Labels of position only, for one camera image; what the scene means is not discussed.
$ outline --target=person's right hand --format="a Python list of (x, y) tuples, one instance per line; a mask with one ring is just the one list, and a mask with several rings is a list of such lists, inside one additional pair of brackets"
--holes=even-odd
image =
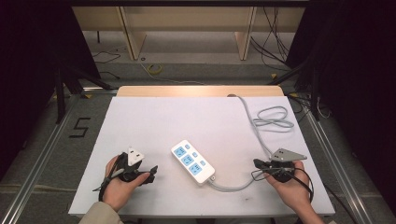
[[(304, 169), (304, 165), (301, 161), (294, 161), (293, 163), (295, 168)], [(309, 202), (308, 190), (296, 180), (291, 179), (286, 183), (281, 183), (275, 180), (271, 175), (264, 174), (264, 176), (268, 183), (275, 188), (283, 203), (291, 209), (295, 210), (298, 206), (311, 204), (311, 202)], [(303, 171), (296, 169), (294, 176), (309, 186), (309, 178)]]

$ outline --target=white tabletop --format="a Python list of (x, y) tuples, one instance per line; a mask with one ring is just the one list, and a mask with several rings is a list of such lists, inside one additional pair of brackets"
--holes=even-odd
[[(288, 133), (261, 132), (265, 144), (304, 154), (305, 170), (315, 187), (312, 202), (320, 215), (334, 214), (287, 97), (245, 97), (252, 117), (264, 108), (285, 106)], [(246, 111), (235, 97), (114, 97), (78, 186), (70, 215), (83, 216), (98, 200), (92, 192), (103, 181), (108, 161), (128, 147), (146, 158), (140, 171), (158, 165), (154, 183), (139, 187), (120, 215), (133, 217), (276, 217), (294, 215), (265, 181), (238, 192), (199, 187), (170, 149), (187, 139), (216, 169), (216, 183), (237, 187), (251, 179), (253, 159), (269, 161), (255, 136)]]

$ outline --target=white power strip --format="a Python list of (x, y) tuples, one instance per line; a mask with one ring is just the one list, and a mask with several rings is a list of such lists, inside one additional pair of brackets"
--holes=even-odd
[(172, 147), (171, 152), (199, 186), (215, 173), (213, 166), (187, 140)]

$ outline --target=gray floor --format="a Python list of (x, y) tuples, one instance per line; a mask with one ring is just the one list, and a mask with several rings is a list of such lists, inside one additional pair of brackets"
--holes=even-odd
[[(249, 50), (247, 61), (238, 59), (236, 45), (232, 34), (199, 34), (199, 43), (193, 42), (191, 36), (196, 34), (158, 34), (149, 35), (139, 60), (131, 62), (123, 47), (116, 52), (122, 53), (121, 57), (111, 63), (98, 63), (101, 72), (111, 72), (120, 77), (115, 79), (107, 73), (102, 74), (104, 82), (113, 86), (122, 85), (177, 85), (175, 82), (153, 79), (143, 70), (141, 63), (160, 63), (163, 71), (156, 76), (177, 81), (199, 81), (206, 85), (261, 85), (271, 80), (271, 74), (281, 75), (284, 72), (268, 68), (262, 64), (260, 54), (253, 49)], [(95, 33), (86, 33), (87, 41), (92, 52), (109, 50), (122, 46), (122, 36), (119, 34), (104, 34), (102, 43), (95, 43)], [(94, 58), (96, 61), (111, 59), (110, 55), (103, 58)], [(273, 61), (267, 61), (274, 66), (280, 66)], [(81, 80), (85, 87), (94, 87), (91, 83)], [(293, 80), (282, 83), (284, 92), (293, 90)], [(91, 92), (89, 97), (78, 100), (69, 121), (55, 146), (46, 167), (41, 174), (37, 186), (25, 205), (18, 223), (78, 223), (79, 218), (71, 217), (68, 208), (73, 201), (75, 190), (85, 170), (91, 155), (96, 137), (106, 115), (111, 97), (114, 94)], [(290, 102), (298, 110), (299, 106)], [(318, 167), (322, 181), (341, 198), (344, 204), (348, 201), (341, 190), (337, 178), (323, 153), (322, 146), (316, 138), (304, 112), (295, 114), (300, 121), (304, 139)], [(83, 120), (80, 124), (89, 127), (84, 138), (70, 138), (72, 134), (80, 134), (74, 130), (78, 118), (91, 118)], [(0, 214), (7, 211), (10, 203), (23, 184), (29, 172), (35, 165), (36, 159), (49, 139), (55, 127), (56, 101), (50, 99), (47, 108), (43, 111), (34, 131), (29, 137), (26, 149), (21, 151), (13, 162), (0, 185)], [(347, 170), (353, 186), (362, 198), (369, 216), (374, 223), (396, 223), (395, 216), (390, 212), (375, 185), (372, 183), (359, 160), (352, 155), (351, 148), (344, 138), (342, 131), (334, 118), (320, 120), (332, 146), (342, 164)], [(43, 186), (55, 189), (43, 189)], [(339, 202), (330, 195), (336, 209), (332, 217), (325, 217), (326, 223), (334, 220), (336, 223), (352, 223), (346, 211)], [(293, 223), (295, 217), (277, 217), (277, 223)], [(164, 223), (164, 220), (144, 220), (144, 223)], [(166, 223), (194, 223), (191, 220), (167, 220)], [(264, 223), (262, 220), (245, 220), (243, 223)]]

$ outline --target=floor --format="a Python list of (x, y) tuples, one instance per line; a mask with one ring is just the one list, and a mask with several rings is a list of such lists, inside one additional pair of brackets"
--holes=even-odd
[[(152, 33), (145, 40), (145, 45), (139, 60), (131, 61), (125, 49), (121, 33), (101, 32), (101, 43), (97, 43), (96, 32), (85, 32), (93, 58), (98, 62), (102, 80), (112, 86), (122, 85), (178, 85), (176, 82), (194, 81), (206, 85), (265, 85), (272, 80), (272, 75), (281, 76), (288, 69), (275, 60), (265, 59), (271, 64), (263, 65), (262, 56), (253, 48), (249, 49), (246, 61), (240, 61), (237, 47), (232, 33)], [(267, 34), (254, 34), (260, 43)], [(282, 34), (285, 46), (289, 47), (292, 34)], [(274, 39), (270, 40), (268, 49), (274, 54), (278, 52)], [(149, 76), (142, 66), (160, 64), (162, 72), (157, 76)], [(294, 79), (290, 79), (280, 86), (284, 92), (293, 91)], [(78, 223), (78, 217), (68, 215), (68, 208), (75, 195), (79, 180), (82, 177), (87, 161), (91, 155), (97, 134), (99, 134), (106, 110), (115, 92), (103, 92), (88, 81), (81, 80), (88, 90), (85, 97), (66, 94), (69, 111), (68, 120), (64, 127), (58, 129), (56, 120), (56, 99), (49, 99), (47, 108), (43, 111), (35, 130), (27, 140), (25, 150), (13, 162), (7, 175), (0, 182), (0, 216), (3, 218), (14, 198), (20, 192), (21, 185), (30, 176), (41, 153), (52, 147), (51, 153), (44, 161), (44, 167), (38, 174), (35, 188), (29, 194), (26, 204), (23, 204), (18, 216), (18, 223)], [(290, 101), (296, 111), (300, 105)], [(375, 185), (365, 173), (354, 157), (342, 131), (333, 117), (326, 117), (328, 111), (318, 123), (329, 138), (330, 148), (337, 156), (339, 163), (346, 172), (350, 186), (356, 190), (363, 204), (363, 208), (371, 223), (396, 223), (395, 216), (390, 212)], [(317, 138), (310, 114), (304, 111), (295, 113), (299, 120), (304, 139), (314, 158), (319, 174), (334, 195), (329, 192), (336, 213), (325, 217), (326, 223), (352, 223), (346, 210), (335, 197), (340, 198), (348, 209), (351, 204), (344, 185), (340, 184), (337, 172), (329, 162), (324, 144)], [(89, 127), (83, 138), (70, 138), (70, 135), (80, 134), (74, 130), (78, 118), (80, 125)], [(54, 146), (49, 146), (49, 139), (56, 139)], [(295, 217), (276, 217), (276, 223), (294, 223)], [(265, 223), (263, 219), (245, 220), (218, 220), (217, 223)], [(190, 219), (153, 220), (144, 219), (143, 223), (195, 223)]]

